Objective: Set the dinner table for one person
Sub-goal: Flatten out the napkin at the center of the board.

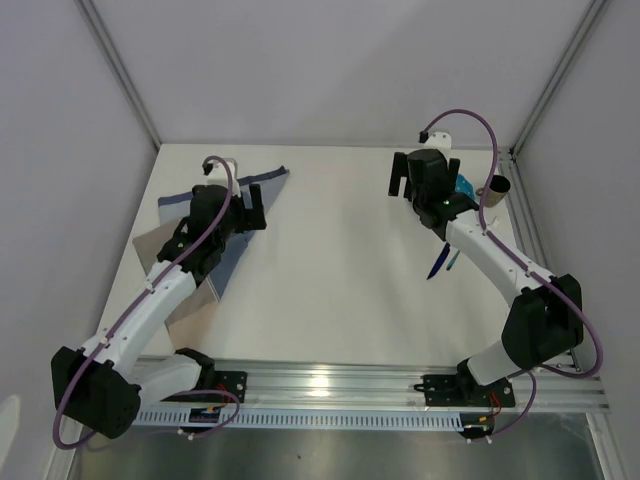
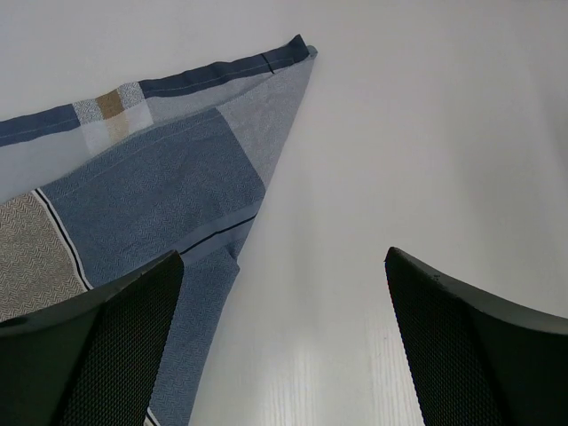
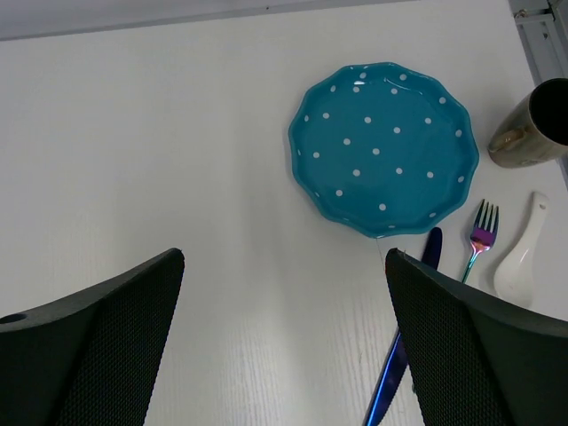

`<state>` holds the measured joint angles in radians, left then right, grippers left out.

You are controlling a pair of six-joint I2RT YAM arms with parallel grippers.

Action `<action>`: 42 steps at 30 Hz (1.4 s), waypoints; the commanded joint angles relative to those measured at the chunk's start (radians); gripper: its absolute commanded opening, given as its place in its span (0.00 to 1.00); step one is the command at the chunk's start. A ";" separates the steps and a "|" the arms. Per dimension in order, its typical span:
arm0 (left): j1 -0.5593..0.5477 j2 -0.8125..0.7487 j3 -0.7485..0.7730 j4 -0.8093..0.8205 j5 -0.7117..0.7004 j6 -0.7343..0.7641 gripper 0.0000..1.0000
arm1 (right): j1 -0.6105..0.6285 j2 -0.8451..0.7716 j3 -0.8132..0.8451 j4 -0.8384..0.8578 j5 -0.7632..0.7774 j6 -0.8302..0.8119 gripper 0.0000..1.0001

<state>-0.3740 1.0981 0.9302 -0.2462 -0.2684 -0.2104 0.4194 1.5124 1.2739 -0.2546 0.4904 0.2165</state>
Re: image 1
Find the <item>blue beige checked cloth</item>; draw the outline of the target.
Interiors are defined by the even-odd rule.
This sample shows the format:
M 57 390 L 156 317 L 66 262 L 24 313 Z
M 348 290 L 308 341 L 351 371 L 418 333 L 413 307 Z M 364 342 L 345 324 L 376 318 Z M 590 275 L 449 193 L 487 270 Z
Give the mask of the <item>blue beige checked cloth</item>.
M 263 207 L 269 210 L 284 188 L 288 177 L 289 170 L 281 166 L 275 170 L 240 178 L 238 183 L 244 204 L 247 207 L 252 206 L 250 187 L 258 185 L 261 188 Z M 190 214 L 192 198 L 193 192 L 188 191 L 158 199 L 160 225 L 132 240 L 145 272 L 151 270 L 158 253 L 170 240 L 180 221 Z M 218 304 L 253 236 L 252 231 L 232 234 L 226 241 L 218 266 L 198 286 L 196 292 L 184 300 L 167 319 L 166 329 L 175 348 L 194 350 L 202 348 L 205 335 L 212 329 Z

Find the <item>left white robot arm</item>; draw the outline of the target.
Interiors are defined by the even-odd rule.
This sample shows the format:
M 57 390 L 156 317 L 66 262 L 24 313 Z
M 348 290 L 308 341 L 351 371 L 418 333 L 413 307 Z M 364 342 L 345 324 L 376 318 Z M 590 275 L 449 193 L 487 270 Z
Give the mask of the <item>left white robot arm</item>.
M 80 348 L 62 347 L 53 356 L 57 447 L 68 446 L 60 435 L 64 417 L 115 439 L 148 405 L 184 394 L 203 401 L 213 394 L 216 378 L 204 369 L 211 361 L 189 349 L 176 351 L 139 379 L 130 374 L 155 332 L 220 264 L 230 239 L 265 227 L 260 185 L 239 194 L 222 185 L 193 188 L 188 215 L 161 248 L 130 306 Z

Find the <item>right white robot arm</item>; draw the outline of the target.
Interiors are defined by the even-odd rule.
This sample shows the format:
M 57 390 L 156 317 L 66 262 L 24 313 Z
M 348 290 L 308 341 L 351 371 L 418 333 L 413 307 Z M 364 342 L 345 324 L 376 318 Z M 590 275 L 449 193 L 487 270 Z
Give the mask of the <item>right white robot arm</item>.
M 463 404 L 478 406 L 502 392 L 510 375 L 583 342 L 577 314 L 582 298 L 571 275 L 557 277 L 513 248 L 497 245 L 480 223 L 478 204 L 455 189 L 459 166 L 438 149 L 397 152 L 388 193 L 409 201 L 420 223 L 470 259 L 510 308 L 499 340 L 456 367 L 454 394 Z

